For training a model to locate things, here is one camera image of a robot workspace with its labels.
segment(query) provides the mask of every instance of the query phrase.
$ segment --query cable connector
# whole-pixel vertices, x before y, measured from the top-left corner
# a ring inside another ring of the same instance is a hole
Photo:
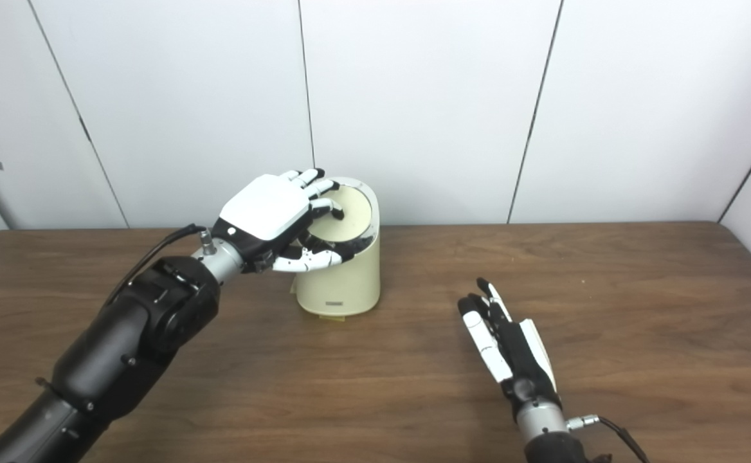
[[[575,418],[570,418],[569,420],[567,420],[567,430],[576,431],[576,429],[587,428],[588,426],[592,426],[600,421],[601,420],[599,419],[599,416],[597,414],[577,416]]]

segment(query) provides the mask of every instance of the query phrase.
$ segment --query black cable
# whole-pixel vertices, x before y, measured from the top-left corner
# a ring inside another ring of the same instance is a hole
[[[179,228],[176,231],[173,231],[166,237],[164,237],[163,240],[158,242],[158,245],[155,245],[147,254],[145,254],[140,261],[138,261],[137,264],[135,264],[132,269],[127,272],[127,274],[121,278],[121,281],[119,281],[119,284],[116,285],[115,288],[113,288],[112,293],[110,293],[110,296],[107,297],[107,300],[104,302],[104,305],[102,307],[107,307],[108,305],[113,302],[116,297],[121,292],[121,288],[125,287],[126,284],[128,284],[129,281],[131,281],[135,275],[140,272],[141,269],[143,269],[144,266],[146,266],[147,262],[152,260],[153,257],[155,257],[159,252],[161,252],[162,249],[166,248],[169,245],[172,245],[172,243],[175,243],[178,240],[181,240],[181,238],[188,237],[189,235],[194,235],[198,232],[203,232],[207,230],[205,226],[198,226],[194,223],[190,223],[190,225],[185,226],[184,228]]]
[[[635,456],[638,457],[639,460],[641,460],[641,463],[649,463],[649,458],[647,458],[645,452],[641,450],[641,447],[637,442],[635,442],[635,439],[632,439],[632,436],[625,428],[620,427],[619,425],[611,422],[609,419],[606,419],[603,416],[599,416],[599,421],[601,422],[601,424],[607,426],[610,429],[613,429],[613,431],[615,431],[616,434],[619,435],[622,440],[624,440],[624,443],[628,445],[630,450],[633,451]]]

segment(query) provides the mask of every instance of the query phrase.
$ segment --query black robotic arm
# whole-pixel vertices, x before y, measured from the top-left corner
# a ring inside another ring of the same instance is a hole
[[[319,198],[338,184],[321,177],[320,169],[260,176],[226,203],[213,235],[190,225],[145,255],[56,361],[52,379],[37,379],[43,392],[0,435],[0,463],[81,460],[111,422],[137,407],[178,349],[219,313],[221,287],[234,276],[261,272],[287,254],[314,258],[311,269],[351,259],[322,242],[293,246],[317,217],[343,219],[340,206]],[[161,248],[195,233],[202,246],[193,255],[164,257],[138,273]],[[322,251],[314,254],[314,246]]]

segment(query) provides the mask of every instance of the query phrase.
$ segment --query back of robotic hand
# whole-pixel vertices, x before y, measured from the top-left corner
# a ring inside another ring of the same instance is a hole
[[[0,435],[0,463],[81,460],[112,421],[138,406],[178,349],[215,318],[230,278],[351,259],[349,251],[307,231],[325,214],[343,219],[340,205],[320,197],[337,188],[320,169],[260,176],[226,203],[212,234],[191,224],[167,235],[113,289],[56,361],[52,379],[38,378],[43,393]],[[160,258],[143,270],[165,246],[196,233],[202,247],[193,255]]]
[[[564,419],[556,380],[541,337],[532,320],[514,322],[496,288],[478,279],[483,296],[469,294],[458,311],[493,379],[511,402],[528,463],[609,463],[611,455],[589,460],[584,446],[570,434],[575,429],[605,424],[613,429],[643,463],[649,463],[630,433],[596,415]]]

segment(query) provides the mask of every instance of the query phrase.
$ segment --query wooden tabletop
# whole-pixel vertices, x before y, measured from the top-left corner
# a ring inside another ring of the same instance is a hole
[[[166,232],[0,231],[0,431]],[[290,275],[225,287],[219,317],[85,461],[523,461],[455,307],[477,276],[537,323],[567,416],[629,428],[654,463],[751,461],[751,255],[722,226],[396,226],[382,237],[381,301],[345,322],[301,310]],[[578,436],[590,457],[635,461],[606,428]]]

